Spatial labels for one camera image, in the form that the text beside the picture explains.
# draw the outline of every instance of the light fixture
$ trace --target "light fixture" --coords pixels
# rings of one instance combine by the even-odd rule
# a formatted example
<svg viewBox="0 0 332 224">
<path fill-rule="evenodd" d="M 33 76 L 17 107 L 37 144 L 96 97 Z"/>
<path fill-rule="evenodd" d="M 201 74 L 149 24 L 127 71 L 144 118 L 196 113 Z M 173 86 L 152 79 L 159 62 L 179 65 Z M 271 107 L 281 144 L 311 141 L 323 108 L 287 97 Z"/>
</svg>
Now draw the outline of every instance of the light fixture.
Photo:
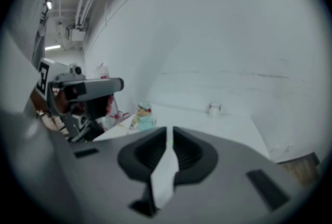
<svg viewBox="0 0 332 224">
<path fill-rule="evenodd" d="M 46 5 L 47 5 L 48 9 L 52 9 L 52 1 L 47 1 Z"/>
<path fill-rule="evenodd" d="M 54 46 L 49 46 L 45 48 L 45 51 L 47 50 L 52 50 L 52 49 L 59 49 L 61 47 L 61 45 L 54 45 Z"/>
</svg>

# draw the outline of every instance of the toy wearing blue clothes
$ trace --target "toy wearing blue clothes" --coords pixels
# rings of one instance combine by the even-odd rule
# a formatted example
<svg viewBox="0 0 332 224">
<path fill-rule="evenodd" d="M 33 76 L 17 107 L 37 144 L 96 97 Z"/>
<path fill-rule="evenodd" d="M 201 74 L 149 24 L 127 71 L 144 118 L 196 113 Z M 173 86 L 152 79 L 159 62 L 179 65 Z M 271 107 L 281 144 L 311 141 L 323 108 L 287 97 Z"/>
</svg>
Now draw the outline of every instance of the toy wearing blue clothes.
<svg viewBox="0 0 332 224">
<path fill-rule="evenodd" d="M 156 120 L 152 117 L 152 110 L 150 102 L 143 101 L 139 103 L 139 108 L 136 111 L 136 116 L 132 120 L 130 129 L 137 129 L 140 131 L 148 130 L 156 126 Z"/>
</svg>

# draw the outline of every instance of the toy hat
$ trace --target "toy hat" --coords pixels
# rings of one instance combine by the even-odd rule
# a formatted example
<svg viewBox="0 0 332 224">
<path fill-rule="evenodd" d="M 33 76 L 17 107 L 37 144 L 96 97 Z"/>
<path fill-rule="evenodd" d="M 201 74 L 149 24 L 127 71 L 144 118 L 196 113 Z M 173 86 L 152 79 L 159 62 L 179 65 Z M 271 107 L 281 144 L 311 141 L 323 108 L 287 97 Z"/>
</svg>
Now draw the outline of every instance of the toy hat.
<svg viewBox="0 0 332 224">
<path fill-rule="evenodd" d="M 151 103 L 150 102 L 142 101 L 141 103 L 139 103 L 139 107 L 148 112 L 151 112 Z"/>
</svg>

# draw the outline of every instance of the ceiling light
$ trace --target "ceiling light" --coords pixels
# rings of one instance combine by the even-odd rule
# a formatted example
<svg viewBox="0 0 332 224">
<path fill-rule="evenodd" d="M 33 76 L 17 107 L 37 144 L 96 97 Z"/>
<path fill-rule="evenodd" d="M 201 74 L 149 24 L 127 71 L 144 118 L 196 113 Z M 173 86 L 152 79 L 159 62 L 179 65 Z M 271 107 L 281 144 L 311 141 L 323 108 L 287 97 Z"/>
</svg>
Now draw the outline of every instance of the ceiling light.
<svg viewBox="0 0 332 224">
<path fill-rule="evenodd" d="M 52 49 L 59 49 L 61 47 L 61 45 L 54 45 L 54 46 L 49 46 L 45 48 L 45 51 L 47 50 L 52 50 Z"/>
<path fill-rule="evenodd" d="M 47 5 L 48 9 L 52 9 L 52 1 L 47 1 L 46 5 Z"/>
</svg>

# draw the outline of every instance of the black rectangular slot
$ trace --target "black rectangular slot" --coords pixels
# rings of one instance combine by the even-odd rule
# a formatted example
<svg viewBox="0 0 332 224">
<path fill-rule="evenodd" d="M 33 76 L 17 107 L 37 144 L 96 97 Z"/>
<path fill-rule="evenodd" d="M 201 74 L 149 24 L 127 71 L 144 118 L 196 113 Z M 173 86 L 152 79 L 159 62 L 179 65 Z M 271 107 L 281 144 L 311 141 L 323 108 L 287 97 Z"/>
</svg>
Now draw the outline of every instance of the black rectangular slot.
<svg viewBox="0 0 332 224">
<path fill-rule="evenodd" d="M 276 210 L 289 200 L 289 197 L 262 170 L 247 172 L 247 177 L 260 196 L 270 207 Z"/>
<path fill-rule="evenodd" d="M 75 151 L 74 155 L 80 159 L 80 158 L 84 158 L 86 156 L 90 156 L 93 154 L 98 153 L 99 151 L 96 148 L 89 148 L 89 149 L 85 149 L 85 150 L 79 150 L 79 151 Z"/>
</svg>

